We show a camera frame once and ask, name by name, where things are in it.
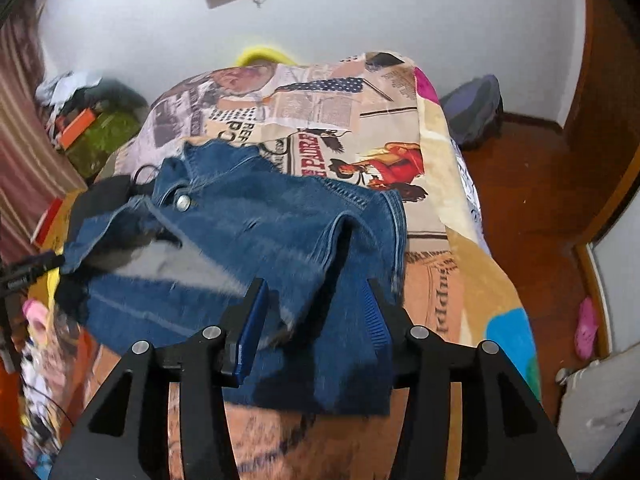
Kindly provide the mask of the blue denim jacket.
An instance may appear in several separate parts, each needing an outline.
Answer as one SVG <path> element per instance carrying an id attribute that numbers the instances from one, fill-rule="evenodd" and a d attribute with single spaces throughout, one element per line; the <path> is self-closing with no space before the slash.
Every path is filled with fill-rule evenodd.
<path id="1" fill-rule="evenodd" d="M 397 301 L 407 226 L 395 191 L 282 174 L 254 146 L 186 144 L 149 190 L 81 221 L 58 307 L 116 353 L 178 344 L 220 323 L 250 283 L 269 306 L 233 404 L 383 416 L 392 364 L 367 326 L 366 288 Z"/>

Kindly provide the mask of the striped curtain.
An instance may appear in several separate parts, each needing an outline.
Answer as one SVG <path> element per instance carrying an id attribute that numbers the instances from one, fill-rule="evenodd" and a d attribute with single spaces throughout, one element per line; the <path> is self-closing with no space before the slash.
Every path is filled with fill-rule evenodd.
<path id="1" fill-rule="evenodd" d="M 55 151 L 35 98 L 44 64 L 36 0 L 22 0 L 1 26 L 1 260 L 36 251 L 30 239 L 53 200 L 84 188 L 67 158 Z"/>

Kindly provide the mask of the black garment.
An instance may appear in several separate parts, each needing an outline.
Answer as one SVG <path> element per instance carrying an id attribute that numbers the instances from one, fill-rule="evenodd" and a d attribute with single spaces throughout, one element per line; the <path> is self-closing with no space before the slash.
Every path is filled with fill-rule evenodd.
<path id="1" fill-rule="evenodd" d="M 76 240 L 80 228 L 85 220 L 115 211 L 125 205 L 130 198 L 138 195 L 151 195 L 154 179 L 139 183 L 138 177 L 144 170 L 152 170 L 156 176 L 160 168 L 152 164 L 140 167 L 133 176 L 119 174 L 93 183 L 86 192 L 78 195 L 70 210 L 70 222 L 66 240 Z"/>

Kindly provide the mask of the pink croc shoe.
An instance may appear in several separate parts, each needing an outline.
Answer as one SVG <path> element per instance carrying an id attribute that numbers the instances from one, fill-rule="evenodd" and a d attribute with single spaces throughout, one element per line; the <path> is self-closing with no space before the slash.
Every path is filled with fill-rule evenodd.
<path id="1" fill-rule="evenodd" d="M 574 348 L 579 359 L 589 360 L 592 357 L 598 328 L 596 308 L 592 299 L 586 297 L 579 304 L 577 326 L 574 333 Z"/>

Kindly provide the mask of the green patterned bag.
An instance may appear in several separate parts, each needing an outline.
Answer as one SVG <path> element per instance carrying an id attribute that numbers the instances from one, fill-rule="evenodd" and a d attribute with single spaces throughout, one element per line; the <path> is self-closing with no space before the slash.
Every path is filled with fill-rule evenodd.
<path id="1" fill-rule="evenodd" d="M 140 130 L 136 116 L 121 110 L 104 112 L 70 144 L 66 157 L 85 180 L 95 177 L 107 159 Z"/>

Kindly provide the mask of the orange box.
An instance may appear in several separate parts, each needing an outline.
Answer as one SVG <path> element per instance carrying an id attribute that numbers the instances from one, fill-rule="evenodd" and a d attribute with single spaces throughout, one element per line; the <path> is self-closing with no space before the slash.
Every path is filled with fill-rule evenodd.
<path id="1" fill-rule="evenodd" d="M 63 150 L 70 148 L 73 143 L 96 121 L 96 114 L 91 108 L 85 108 L 64 127 L 60 136 Z"/>

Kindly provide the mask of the wooden door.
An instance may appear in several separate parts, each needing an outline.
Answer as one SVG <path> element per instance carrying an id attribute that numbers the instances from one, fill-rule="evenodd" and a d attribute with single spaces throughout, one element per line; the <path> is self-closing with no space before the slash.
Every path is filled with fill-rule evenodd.
<path id="1" fill-rule="evenodd" d="M 639 37 L 615 0 L 585 0 L 582 68 L 565 124 L 586 188 L 578 242 L 612 228 L 639 188 Z"/>

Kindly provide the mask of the dark backpack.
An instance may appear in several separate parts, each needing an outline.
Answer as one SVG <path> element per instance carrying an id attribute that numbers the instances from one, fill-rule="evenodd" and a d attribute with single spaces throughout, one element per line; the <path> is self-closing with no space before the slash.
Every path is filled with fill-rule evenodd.
<path id="1" fill-rule="evenodd" d="M 495 75 L 476 77 L 440 99 L 449 135 L 460 150 L 479 148 L 500 134 L 503 100 Z"/>

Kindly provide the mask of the yellow pillow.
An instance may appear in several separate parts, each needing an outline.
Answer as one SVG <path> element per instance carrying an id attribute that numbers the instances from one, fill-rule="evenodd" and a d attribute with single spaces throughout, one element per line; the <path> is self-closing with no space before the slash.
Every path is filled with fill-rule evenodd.
<path id="1" fill-rule="evenodd" d="M 251 66 L 259 63 L 276 63 L 295 66 L 296 62 L 285 53 L 264 46 L 244 49 L 235 61 L 236 66 Z"/>

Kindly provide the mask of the newspaper print blanket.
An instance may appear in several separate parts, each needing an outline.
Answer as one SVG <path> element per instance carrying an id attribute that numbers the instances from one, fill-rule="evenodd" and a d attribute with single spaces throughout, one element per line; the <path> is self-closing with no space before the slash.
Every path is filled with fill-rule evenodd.
<path id="1" fill-rule="evenodd" d="M 409 231 L 406 308 L 442 338 L 500 344 L 539 396 L 534 338 L 512 282 L 491 258 L 480 201 L 431 83 L 411 60 L 374 52 L 332 64 L 233 67 L 163 94 L 141 132 L 96 176 L 154 177 L 164 158 L 209 139 L 256 145 L 286 174 L 397 190 Z M 118 356 L 53 307 L 58 271 L 25 309 L 23 453 L 47 479 L 54 456 Z M 242 479 L 386 479 L 408 393 L 390 417 L 304 416 L 227 404 Z"/>

